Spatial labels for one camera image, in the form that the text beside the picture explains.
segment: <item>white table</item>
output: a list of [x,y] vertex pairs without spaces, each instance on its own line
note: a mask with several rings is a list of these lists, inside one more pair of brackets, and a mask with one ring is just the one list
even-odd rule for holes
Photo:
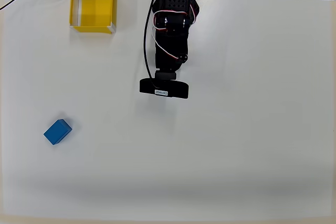
[[[69,29],[69,0],[1,13],[3,207],[99,220],[332,215],[331,2],[197,0],[187,100],[139,93],[150,0],[118,0],[117,33]],[[154,42],[148,36],[154,73]],[[52,146],[44,131],[73,131]]]

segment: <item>open box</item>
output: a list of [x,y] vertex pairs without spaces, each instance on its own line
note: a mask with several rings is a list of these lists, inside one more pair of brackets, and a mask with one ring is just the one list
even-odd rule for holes
[[71,0],[70,27],[81,33],[115,33],[117,0]]

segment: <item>white label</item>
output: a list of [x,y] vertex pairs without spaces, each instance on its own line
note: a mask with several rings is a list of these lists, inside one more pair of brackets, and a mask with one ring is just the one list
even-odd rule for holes
[[155,90],[155,94],[158,94],[158,95],[164,95],[165,97],[168,96],[168,92],[167,91],[162,91],[162,90]]

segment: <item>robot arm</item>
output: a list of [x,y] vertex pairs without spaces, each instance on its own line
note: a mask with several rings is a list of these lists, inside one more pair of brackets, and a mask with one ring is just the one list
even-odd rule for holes
[[[155,32],[155,65],[158,70],[155,72],[155,78],[152,78],[149,73],[150,78],[140,81],[140,92],[188,98],[188,84],[174,80],[176,80],[176,71],[188,60],[188,31],[200,11],[198,4],[195,0],[156,0],[155,2],[152,0],[151,9],[154,13],[152,33]],[[145,43],[144,53],[148,69]]]

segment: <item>blue cube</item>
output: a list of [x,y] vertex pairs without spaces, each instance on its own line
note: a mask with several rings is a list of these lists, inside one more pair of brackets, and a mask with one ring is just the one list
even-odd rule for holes
[[72,128],[63,119],[57,120],[45,133],[44,136],[52,143],[58,144],[69,134]]

